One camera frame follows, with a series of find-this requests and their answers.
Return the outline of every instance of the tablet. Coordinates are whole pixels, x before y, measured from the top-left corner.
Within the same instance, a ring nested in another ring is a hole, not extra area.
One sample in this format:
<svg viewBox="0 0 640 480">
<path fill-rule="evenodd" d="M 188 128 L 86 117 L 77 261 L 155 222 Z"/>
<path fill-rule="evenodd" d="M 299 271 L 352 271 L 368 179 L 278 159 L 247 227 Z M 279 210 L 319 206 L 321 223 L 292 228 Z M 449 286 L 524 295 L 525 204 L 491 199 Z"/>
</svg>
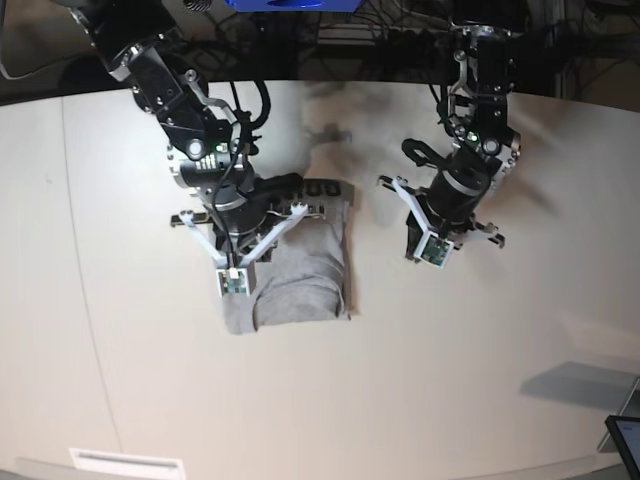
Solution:
<svg viewBox="0 0 640 480">
<path fill-rule="evenodd" d="M 640 418 L 611 415 L 605 424 L 631 480 L 640 480 Z"/>
</svg>

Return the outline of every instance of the white vent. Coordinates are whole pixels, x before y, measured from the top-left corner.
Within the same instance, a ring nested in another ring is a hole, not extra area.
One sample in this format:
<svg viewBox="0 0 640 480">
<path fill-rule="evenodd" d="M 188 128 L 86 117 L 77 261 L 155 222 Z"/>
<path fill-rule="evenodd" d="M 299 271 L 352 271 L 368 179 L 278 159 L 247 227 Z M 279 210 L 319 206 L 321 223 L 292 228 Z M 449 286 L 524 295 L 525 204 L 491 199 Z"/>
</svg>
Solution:
<svg viewBox="0 0 640 480">
<path fill-rule="evenodd" d="M 70 448 L 78 470 L 149 480 L 186 480 L 182 460 Z"/>
</svg>

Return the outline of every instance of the screw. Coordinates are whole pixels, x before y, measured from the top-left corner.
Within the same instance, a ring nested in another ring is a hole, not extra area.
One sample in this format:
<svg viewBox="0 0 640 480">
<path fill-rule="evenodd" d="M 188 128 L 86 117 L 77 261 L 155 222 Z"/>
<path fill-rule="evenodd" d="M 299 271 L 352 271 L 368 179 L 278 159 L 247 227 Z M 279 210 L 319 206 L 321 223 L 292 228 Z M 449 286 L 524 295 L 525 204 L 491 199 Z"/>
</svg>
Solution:
<svg viewBox="0 0 640 480">
<path fill-rule="evenodd" d="M 184 76 L 186 77 L 187 82 L 195 82 L 198 79 L 198 73 L 193 68 L 187 70 Z"/>
<path fill-rule="evenodd" d="M 187 145 L 187 153 L 190 158 L 200 160 L 204 155 L 204 143 L 198 138 L 193 138 Z"/>
<path fill-rule="evenodd" d="M 498 150 L 500 150 L 500 144 L 493 138 L 485 140 L 482 146 L 484 147 L 485 153 L 489 155 L 495 155 L 498 153 Z"/>
</svg>

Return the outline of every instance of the gray cloth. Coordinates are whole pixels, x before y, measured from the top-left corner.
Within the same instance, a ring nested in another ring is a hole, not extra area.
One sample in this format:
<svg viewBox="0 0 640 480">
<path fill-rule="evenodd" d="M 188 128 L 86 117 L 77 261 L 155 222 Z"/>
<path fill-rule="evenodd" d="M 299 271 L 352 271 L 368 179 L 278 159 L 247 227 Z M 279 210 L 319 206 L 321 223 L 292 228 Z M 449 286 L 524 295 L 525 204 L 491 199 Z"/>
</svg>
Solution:
<svg viewBox="0 0 640 480">
<path fill-rule="evenodd" d="M 350 319 L 350 265 L 344 233 L 348 202 L 340 197 L 320 201 L 325 218 L 302 220 L 279 240 L 271 262 L 256 265 L 251 296 L 222 298 L 231 333 L 252 333 L 266 325 Z"/>
</svg>

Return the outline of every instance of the black cable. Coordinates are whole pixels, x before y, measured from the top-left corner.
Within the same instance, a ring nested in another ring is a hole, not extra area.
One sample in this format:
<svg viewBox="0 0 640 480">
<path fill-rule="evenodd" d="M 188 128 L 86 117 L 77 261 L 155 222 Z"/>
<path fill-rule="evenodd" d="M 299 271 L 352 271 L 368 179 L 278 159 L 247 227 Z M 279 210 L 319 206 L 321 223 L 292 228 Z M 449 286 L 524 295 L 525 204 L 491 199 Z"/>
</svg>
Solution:
<svg viewBox="0 0 640 480">
<path fill-rule="evenodd" d="M 258 88 L 258 92 L 260 92 L 260 99 L 262 100 L 262 110 L 258 118 L 253 120 L 249 125 L 251 130 L 258 130 L 261 128 L 267 120 L 269 119 L 269 115 L 271 114 L 271 97 L 269 96 L 269 90 L 267 89 L 267 84 L 264 83 L 264 80 L 254 80 L 256 87 Z"/>
<path fill-rule="evenodd" d="M 433 46 L 425 53 L 425 56 L 429 55 L 431 52 L 433 51 Z M 425 68 L 424 73 L 427 77 L 427 84 L 429 85 L 429 90 L 431 90 L 431 95 L 433 96 L 433 99 L 436 101 L 436 110 L 440 105 L 440 99 L 438 98 L 438 94 L 436 93 L 436 90 L 433 86 L 433 79 L 431 78 L 431 72 L 429 71 L 429 68 L 427 66 L 427 68 Z"/>
<path fill-rule="evenodd" d="M 203 55 L 207 55 L 211 58 L 213 58 L 216 63 L 217 66 L 213 67 L 213 66 L 209 66 L 209 65 L 205 65 L 200 61 L 200 58 Z M 212 73 L 212 74 L 220 74 L 224 71 L 226 64 L 220 59 L 220 57 L 218 57 L 215 53 L 211 52 L 211 51 L 205 51 L 205 50 L 199 50 L 198 53 L 193 57 L 193 63 L 195 66 L 197 66 L 200 70 L 204 70 L 206 72 Z"/>
<path fill-rule="evenodd" d="M 231 15 L 229 15 L 228 17 L 223 18 L 222 20 L 220 20 L 220 22 L 218 23 L 218 25 L 220 26 L 220 28 L 222 28 L 222 25 L 224 25 L 225 23 L 227 23 L 229 20 L 233 20 L 234 18 L 236 18 L 238 15 L 240 15 L 239 12 L 235 12 L 232 13 Z"/>
<path fill-rule="evenodd" d="M 213 15 L 211 15 L 209 12 L 203 12 L 202 15 L 209 20 L 209 23 L 211 23 L 213 25 L 213 28 L 216 32 L 216 35 L 220 35 L 220 38 L 222 38 L 223 40 L 227 39 L 227 32 L 225 32 L 224 30 L 222 30 L 222 27 L 220 26 L 220 24 L 218 23 L 218 21 L 215 19 L 215 17 Z"/>
<path fill-rule="evenodd" d="M 329 74 L 332 80 L 336 82 L 340 81 L 340 78 L 334 73 L 333 70 L 329 68 L 329 65 L 327 65 L 327 62 L 325 61 L 324 58 L 318 58 L 318 61 L 320 62 L 320 65 L 322 65 L 322 68 L 324 68 L 325 71 Z"/>
<path fill-rule="evenodd" d="M 240 112 L 240 99 L 238 98 L 238 90 L 236 89 L 235 82 L 229 82 L 231 85 L 231 93 L 233 94 L 233 101 L 236 104 L 236 112 Z"/>
<path fill-rule="evenodd" d="M 220 194 L 220 189 L 222 188 L 222 185 L 224 184 L 224 182 L 227 181 L 227 179 L 229 178 L 229 175 L 231 175 L 231 172 L 233 171 L 233 167 L 238 161 L 238 157 L 243 148 L 244 148 L 244 143 L 242 142 L 242 139 L 241 139 L 237 149 L 231 155 L 229 166 L 227 167 L 224 174 L 222 175 L 222 178 L 220 178 L 220 181 L 218 181 L 218 183 L 216 184 L 213 190 L 213 196 L 211 198 L 211 209 L 213 210 L 212 213 L 215 215 L 214 220 L 217 220 L 218 223 L 220 224 L 220 228 L 222 229 L 225 239 L 229 244 L 229 248 L 227 251 L 227 263 L 229 264 L 228 266 L 233 266 L 233 267 L 237 266 L 238 264 L 238 256 L 233 246 L 233 242 L 231 241 L 231 233 L 229 232 L 229 227 L 227 226 L 227 222 L 225 221 L 225 219 L 220 216 L 220 212 L 218 211 L 218 207 L 216 206 L 216 201 L 218 199 L 218 195 Z"/>
<path fill-rule="evenodd" d="M 633 24 L 636 26 L 636 28 L 638 30 L 640 30 L 640 23 L 638 23 L 638 21 L 635 18 L 633 18 L 631 15 L 629 15 L 629 20 L 631 20 L 633 22 Z"/>
<path fill-rule="evenodd" d="M 322 12 L 318 12 L 318 23 L 316 24 L 316 31 L 315 31 L 315 37 L 316 37 L 316 45 L 318 44 L 318 42 L 320 41 L 320 27 L 322 25 Z"/>
<path fill-rule="evenodd" d="M 44 65 L 36 68 L 35 70 L 32 70 L 31 72 L 23 73 L 21 75 L 11 75 L 7 71 L 6 67 L 4 66 L 4 63 L 2 63 L 2 38 L 4 36 L 4 20 L 6 16 L 6 10 L 7 10 L 7 0 L 0 0 L 0 74 L 2 74 L 5 80 L 23 80 L 25 78 L 29 78 L 34 75 L 37 75 L 38 73 L 44 70 L 48 70 L 49 68 L 56 67 L 58 65 L 62 65 L 66 62 L 69 62 L 71 60 L 76 60 L 78 58 L 84 57 L 90 53 L 90 52 L 83 52 L 83 53 L 76 53 L 69 56 L 63 56 L 57 60 L 53 60 L 49 63 L 45 63 Z"/>
<path fill-rule="evenodd" d="M 627 62 L 628 60 L 626 59 L 621 59 L 621 60 L 617 60 L 615 62 L 613 62 L 611 65 L 609 65 L 608 67 L 604 68 L 603 70 L 601 70 L 599 73 L 597 73 L 596 75 L 594 75 L 587 83 L 585 83 L 584 85 L 578 85 L 578 91 L 576 92 L 576 94 L 574 95 L 572 100 L 580 100 L 582 98 L 582 93 L 589 88 L 591 85 L 593 85 L 593 83 L 598 80 L 599 78 L 601 78 L 603 75 L 606 75 L 607 73 L 609 73 L 611 70 L 613 70 L 615 67 L 617 67 L 618 65 L 620 65 L 621 63 Z"/>
<path fill-rule="evenodd" d="M 393 17 L 392 17 L 392 16 L 391 16 L 391 14 L 390 14 L 389 12 L 387 12 L 387 10 L 384 8 L 384 0 L 382 0 L 382 1 L 379 3 L 379 6 L 380 6 L 380 10 L 382 11 L 382 13 L 383 13 L 384 15 L 386 15 L 386 16 L 389 18 L 389 21 L 393 22 Z"/>
<path fill-rule="evenodd" d="M 374 20 L 374 19 L 372 19 L 372 18 L 367 18 L 367 17 L 365 17 L 364 15 L 373 15 L 373 14 L 372 14 L 372 13 L 366 13 L 366 12 L 361 12 L 361 13 L 357 13 L 357 14 L 356 14 L 356 13 L 352 13 L 352 14 L 350 14 L 350 15 L 349 15 L 349 19 L 351 19 L 351 18 L 359 18 L 360 20 L 364 20 L 364 21 L 366 21 L 366 22 L 373 23 L 373 24 L 375 24 L 376 26 L 380 27 L 380 29 L 381 29 L 381 30 L 383 31 L 383 33 L 384 33 L 384 31 L 385 31 L 385 30 L 386 30 L 386 28 L 387 28 L 384 24 L 382 24 L 382 23 L 380 23 L 380 22 L 378 22 L 378 21 L 376 21 L 376 20 Z"/>
<path fill-rule="evenodd" d="M 378 18 L 380 19 L 380 25 L 383 25 L 385 27 L 385 29 L 388 28 L 386 20 L 382 16 L 382 13 L 380 13 L 380 10 L 378 10 L 375 7 L 375 5 L 373 4 L 372 0 L 368 0 L 367 3 L 371 7 L 371 9 L 374 11 L 374 13 L 378 16 Z"/>
<path fill-rule="evenodd" d="M 446 117 L 445 115 L 441 114 L 440 112 L 440 108 L 441 108 L 441 104 L 442 102 L 446 102 L 448 101 L 448 95 L 446 94 L 446 87 L 444 85 L 440 85 L 441 91 L 442 91 L 442 100 L 440 98 L 438 98 L 438 95 L 436 94 L 436 90 L 433 87 L 433 83 L 431 82 L 431 77 L 430 74 L 428 72 L 428 70 L 425 70 L 425 73 L 427 74 L 427 76 L 429 77 L 429 90 L 431 91 L 431 95 L 433 96 L 433 99 L 436 102 L 436 113 L 438 114 L 438 116 L 440 117 L 440 121 L 443 123 L 443 125 L 445 126 L 445 130 L 451 132 L 451 135 L 453 135 L 455 138 L 458 138 L 455 135 L 455 129 L 453 128 L 453 123 L 451 123 L 451 119 L 449 119 L 448 117 Z M 476 160 L 476 166 L 478 167 L 482 167 L 482 170 L 484 173 L 487 173 L 487 166 L 484 163 L 484 161 L 482 160 L 482 158 L 480 157 L 480 155 L 478 155 L 478 152 L 476 152 L 473 148 L 471 148 L 469 145 L 467 145 L 467 142 L 462 139 L 458 139 L 459 140 L 459 144 L 460 144 L 460 148 L 462 148 L 463 150 L 465 150 L 469 155 L 471 155 L 474 160 Z"/>
</svg>

